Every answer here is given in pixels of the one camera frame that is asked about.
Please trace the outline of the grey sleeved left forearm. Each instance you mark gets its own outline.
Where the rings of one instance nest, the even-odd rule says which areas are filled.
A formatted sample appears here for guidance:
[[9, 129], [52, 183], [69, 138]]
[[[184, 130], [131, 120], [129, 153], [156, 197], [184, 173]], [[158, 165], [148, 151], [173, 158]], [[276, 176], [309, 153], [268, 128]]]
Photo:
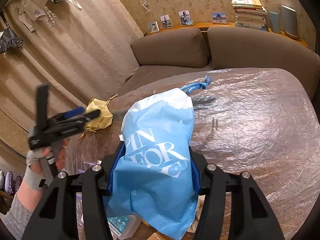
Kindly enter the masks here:
[[14, 239], [22, 239], [25, 228], [37, 207], [43, 194], [43, 189], [32, 189], [25, 181], [14, 196], [12, 205], [2, 222]]

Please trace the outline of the left hand with grey brace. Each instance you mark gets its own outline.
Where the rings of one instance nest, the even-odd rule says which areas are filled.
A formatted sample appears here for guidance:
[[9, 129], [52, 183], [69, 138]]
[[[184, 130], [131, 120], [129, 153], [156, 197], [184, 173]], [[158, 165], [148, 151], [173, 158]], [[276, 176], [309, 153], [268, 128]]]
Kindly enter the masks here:
[[54, 176], [49, 164], [53, 164], [58, 171], [64, 168], [66, 145], [67, 141], [63, 139], [54, 143], [53, 150], [51, 147], [30, 150], [26, 157], [27, 168], [23, 182], [35, 191], [41, 191], [45, 184], [50, 185]]

